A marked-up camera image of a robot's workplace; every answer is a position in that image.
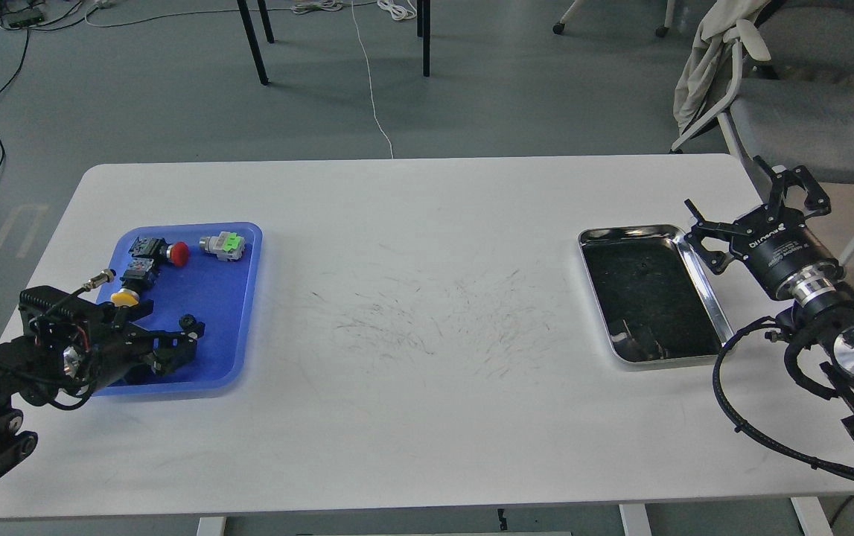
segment yellow cap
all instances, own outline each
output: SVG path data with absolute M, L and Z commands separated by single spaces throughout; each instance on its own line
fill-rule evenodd
M 109 299 L 111 299 L 117 307 L 134 307 L 138 305 L 138 294 L 128 290 L 127 288 L 114 293 L 109 297 Z

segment white table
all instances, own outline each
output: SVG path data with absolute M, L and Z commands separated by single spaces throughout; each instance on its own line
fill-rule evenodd
M 245 369 L 202 398 L 21 401 L 39 446 L 1 479 L 0 518 L 854 493 L 734 434 L 709 366 L 613 357 L 577 235 L 687 227 L 685 197 L 712 220 L 758 203 L 717 155 L 94 167 L 28 286 L 75 288 L 134 227 L 250 220 L 266 244 Z M 740 264 L 712 280 L 734 327 L 787 306 Z M 746 339 L 727 393 L 854 465 L 845 406 L 795 386 L 783 350 Z

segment chair backrest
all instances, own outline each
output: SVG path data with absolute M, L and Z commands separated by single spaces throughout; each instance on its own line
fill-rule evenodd
M 772 2 L 760 19 L 774 67 L 854 76 L 854 0 Z

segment gray chair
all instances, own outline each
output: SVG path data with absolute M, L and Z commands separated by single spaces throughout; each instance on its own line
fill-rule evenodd
M 750 77 L 745 65 L 812 71 L 815 79 L 854 80 L 854 0 L 790 0 L 759 31 L 739 21 L 724 36 L 732 79 L 725 95 L 672 144 L 717 120 L 727 149 L 742 163 L 803 164 L 824 183 L 854 183 L 854 86 Z M 846 262 L 854 237 L 841 253 Z
M 570 18 L 576 14 L 576 11 L 582 7 L 582 4 L 586 0 L 573 0 L 572 6 L 569 6 L 569 9 L 566 10 L 566 13 L 563 13 L 562 17 L 559 18 L 559 22 L 552 25 L 552 33 L 556 35 L 562 35 L 563 31 L 566 30 L 566 23 Z M 675 0 L 668 0 L 668 3 L 665 4 L 665 24 L 662 24 L 658 28 L 655 28 L 655 35 L 658 37 L 664 37 L 669 28 L 672 27 L 672 22 L 675 20 Z

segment red cap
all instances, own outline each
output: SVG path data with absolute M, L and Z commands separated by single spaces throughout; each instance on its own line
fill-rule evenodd
M 188 262 L 188 244 L 185 242 L 175 242 L 168 248 L 168 260 L 172 264 L 182 267 Z

